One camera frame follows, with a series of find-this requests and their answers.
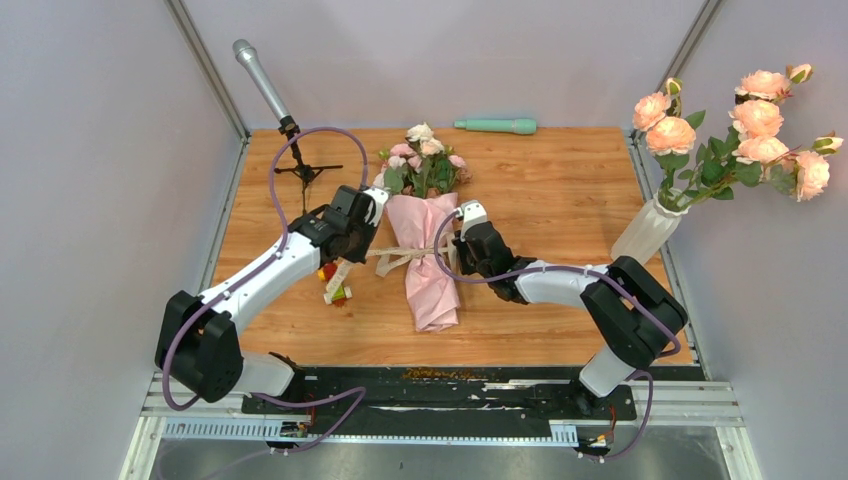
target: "white wall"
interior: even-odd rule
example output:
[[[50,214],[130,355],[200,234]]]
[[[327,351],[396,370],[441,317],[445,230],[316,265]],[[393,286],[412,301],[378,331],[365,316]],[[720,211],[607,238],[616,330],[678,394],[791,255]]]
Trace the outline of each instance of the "white wall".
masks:
[[[303,125],[627,125],[702,0],[187,0],[251,128],[275,119],[231,45],[248,39]]]
[[[238,142],[161,1],[0,6],[0,478],[116,478]]]
[[[725,2],[683,73],[686,110],[709,109],[700,138],[724,138],[741,76],[787,63],[817,71],[782,107],[781,140],[809,146],[832,128],[848,136],[845,18],[844,2]],[[767,185],[736,188],[732,202],[693,209],[671,240],[703,353],[733,382],[768,480],[848,470],[848,149],[830,171],[808,203]]]

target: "pink wrapping paper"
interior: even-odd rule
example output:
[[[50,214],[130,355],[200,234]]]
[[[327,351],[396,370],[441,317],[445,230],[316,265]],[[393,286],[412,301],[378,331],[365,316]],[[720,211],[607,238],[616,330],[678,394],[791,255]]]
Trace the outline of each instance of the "pink wrapping paper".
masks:
[[[456,201],[456,193],[426,200],[407,195],[393,196],[386,204],[386,213],[398,246],[432,248],[436,229],[456,208]],[[446,240],[443,240],[439,246],[445,244]],[[439,268],[433,255],[413,258],[409,262],[406,299],[415,317],[415,329],[419,332],[438,332],[459,323],[456,285]]]

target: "vase of flowers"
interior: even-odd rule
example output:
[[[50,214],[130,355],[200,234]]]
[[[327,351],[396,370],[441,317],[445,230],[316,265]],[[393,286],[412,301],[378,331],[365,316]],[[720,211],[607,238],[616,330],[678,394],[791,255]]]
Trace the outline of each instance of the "vase of flowers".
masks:
[[[810,65],[786,68],[786,74],[758,70],[736,87],[731,125],[722,139],[710,137],[695,151],[695,130],[706,112],[683,118],[683,84],[666,80],[663,91],[642,98],[633,114],[633,126],[643,132],[648,150],[663,170],[653,199],[639,211],[610,252],[647,262],[674,233],[682,217],[709,199],[732,200],[738,184],[771,185],[797,201],[811,200],[830,178],[827,156],[837,153],[842,138],[830,132],[808,148],[790,150],[778,140],[783,125],[780,105],[792,97],[792,88],[807,82]]]
[[[457,207],[454,187],[471,181],[465,159],[435,138],[426,124],[406,133],[406,142],[379,152],[383,167],[373,185],[392,194],[386,215],[408,260],[406,297],[419,332],[456,325],[459,296],[453,279],[436,264],[436,229]],[[448,238],[439,239],[439,246]]]

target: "wooden tabletop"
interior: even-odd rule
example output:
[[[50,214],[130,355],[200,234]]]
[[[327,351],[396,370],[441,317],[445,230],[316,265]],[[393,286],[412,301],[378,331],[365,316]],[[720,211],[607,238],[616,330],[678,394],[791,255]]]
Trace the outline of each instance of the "wooden tabletop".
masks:
[[[377,151],[403,141],[402,129],[354,130],[369,155],[369,180],[379,172]],[[621,130],[540,129],[532,136],[436,130],[468,162],[474,179],[460,202],[479,200],[516,255],[550,263],[604,264],[618,235],[643,204]],[[268,191],[268,168],[282,145],[273,130],[254,133],[224,237],[215,283],[263,253],[280,235]],[[339,185],[356,186],[360,156],[346,137],[319,133],[300,142],[312,166],[344,164],[313,183],[308,208],[329,203]],[[288,155],[280,164],[291,166]],[[291,222],[301,211],[299,180],[277,175],[277,193]],[[372,248],[397,246],[388,220]],[[603,345],[591,317],[577,308],[518,305],[483,285],[458,285],[459,325],[417,333],[404,294],[406,267],[385,278],[376,259],[358,265],[345,284],[353,298],[327,306],[318,276],[274,301],[241,337],[244,350],[279,352],[305,365],[574,365]],[[648,269],[668,285],[657,255]],[[685,337],[680,338],[685,345]],[[687,349],[664,363],[692,362]]]

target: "small bottle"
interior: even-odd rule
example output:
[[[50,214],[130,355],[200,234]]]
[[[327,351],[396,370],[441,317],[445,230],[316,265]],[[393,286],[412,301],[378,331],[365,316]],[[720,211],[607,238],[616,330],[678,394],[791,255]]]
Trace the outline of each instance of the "small bottle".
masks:
[[[453,123],[454,128],[472,130],[476,132],[506,132],[519,135],[530,135],[536,133],[536,121],[530,118],[516,118],[513,120],[457,120]]]

